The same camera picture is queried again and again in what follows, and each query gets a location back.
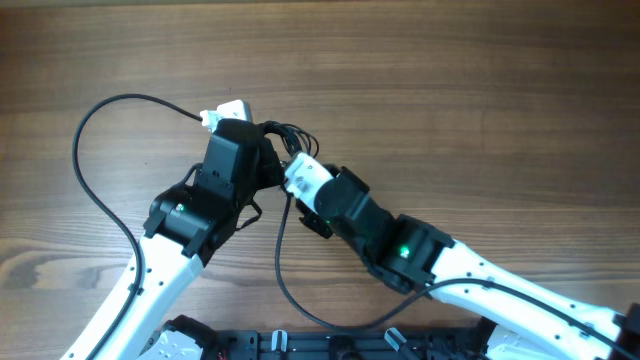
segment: green light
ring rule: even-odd
[[[410,253],[411,253],[411,250],[409,250],[408,246],[403,246],[403,247],[400,248],[400,257],[401,258],[404,258],[404,259],[408,258]]]

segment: wooden table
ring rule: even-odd
[[[638,10],[532,0],[1,11],[0,359],[59,357],[131,256],[70,157],[82,115],[124,92],[194,112],[248,100],[257,122],[315,134],[320,159],[349,167],[392,213],[624,312],[640,299]],[[87,181],[136,236],[151,200],[202,160],[208,139],[141,101],[101,110],[83,136]],[[216,253],[167,318],[320,330],[275,281],[284,196],[256,200],[263,219]],[[340,239],[296,218],[283,271],[311,312],[357,324],[402,300]],[[475,319],[425,300],[394,323]]]

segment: robotic arm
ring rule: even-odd
[[[637,306],[624,317],[608,308],[567,299],[500,269],[430,224],[406,215],[394,218],[346,168],[324,166],[299,152],[283,170],[265,137],[269,133],[283,136],[282,129],[270,122],[253,124],[247,104],[240,100],[201,116],[203,126],[212,133],[204,161],[192,168],[193,185],[186,184],[190,171],[151,205],[139,242],[145,262],[135,300],[107,341],[96,347],[131,291],[136,273],[132,258],[61,360],[214,359],[206,354],[205,345],[211,340],[207,331],[177,331],[181,326],[176,322],[172,331],[156,340],[150,340],[150,335],[214,252],[235,231],[259,219],[262,211],[254,194],[283,183],[296,197],[307,227],[325,238],[335,233],[344,239],[371,275],[391,289],[424,293],[490,319],[482,344],[488,358],[614,359],[620,354],[612,351],[611,344],[638,351]],[[237,228],[246,206],[257,215]],[[406,340],[397,330],[388,331],[386,338],[401,356],[419,359],[402,346]],[[282,344],[277,339],[282,340],[274,338],[273,348]]]

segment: wood grain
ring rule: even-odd
[[[552,290],[625,311],[640,298],[640,12],[625,2],[424,1],[0,11],[0,359],[75,340],[131,255],[77,185],[71,138],[123,92],[199,111],[242,98],[292,122],[394,214],[431,222]],[[207,133],[153,104],[95,115],[88,182],[134,233],[202,159]],[[167,318],[320,330],[273,273],[284,197],[238,233]],[[310,311],[365,322],[401,301],[339,239],[292,215],[283,267]],[[395,319],[459,325],[428,301]]]

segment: green led light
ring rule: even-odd
[[[400,257],[401,258],[404,258],[404,259],[408,258],[410,253],[411,253],[411,250],[409,250],[408,246],[403,246],[403,247],[400,248]]]

